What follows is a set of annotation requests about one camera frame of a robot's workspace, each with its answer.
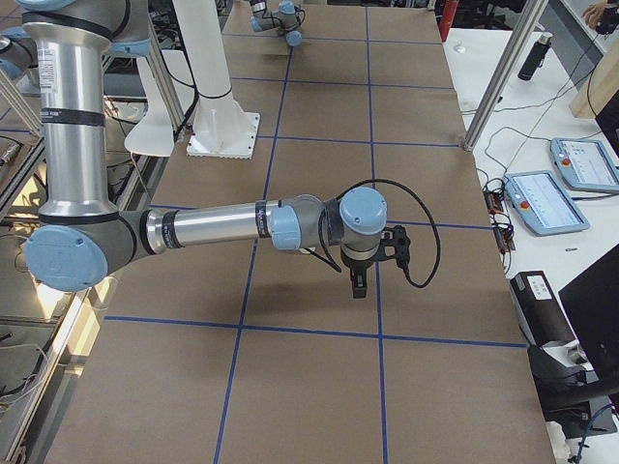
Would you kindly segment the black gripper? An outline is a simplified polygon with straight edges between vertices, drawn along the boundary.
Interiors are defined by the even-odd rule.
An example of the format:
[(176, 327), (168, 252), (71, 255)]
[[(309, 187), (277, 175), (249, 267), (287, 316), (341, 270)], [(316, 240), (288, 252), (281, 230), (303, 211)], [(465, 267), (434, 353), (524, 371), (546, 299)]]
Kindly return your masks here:
[(340, 248), (342, 263), (349, 269), (352, 297), (364, 299), (367, 296), (367, 269), (375, 262), (385, 261), (387, 254), (381, 246), (358, 251), (349, 246)]

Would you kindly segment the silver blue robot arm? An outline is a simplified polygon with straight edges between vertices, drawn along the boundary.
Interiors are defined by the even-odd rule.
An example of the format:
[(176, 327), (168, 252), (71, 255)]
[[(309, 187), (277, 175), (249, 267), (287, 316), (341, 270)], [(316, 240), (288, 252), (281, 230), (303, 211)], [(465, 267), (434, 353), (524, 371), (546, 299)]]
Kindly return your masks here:
[(227, 207), (122, 212), (109, 200), (103, 55), (151, 48), (144, 1), (26, 1), (23, 26), (36, 45), (47, 200), (25, 260), (49, 287), (77, 292), (148, 255), (227, 241), (269, 239), (279, 250), (337, 246), (352, 291), (386, 259), (387, 204), (367, 184), (321, 201), (300, 195)]
[(250, 0), (250, 24), (254, 32), (276, 30), (290, 47), (303, 41), (301, 26), (306, 12), (292, 1), (279, 1), (275, 10), (270, 10), (266, 1)]

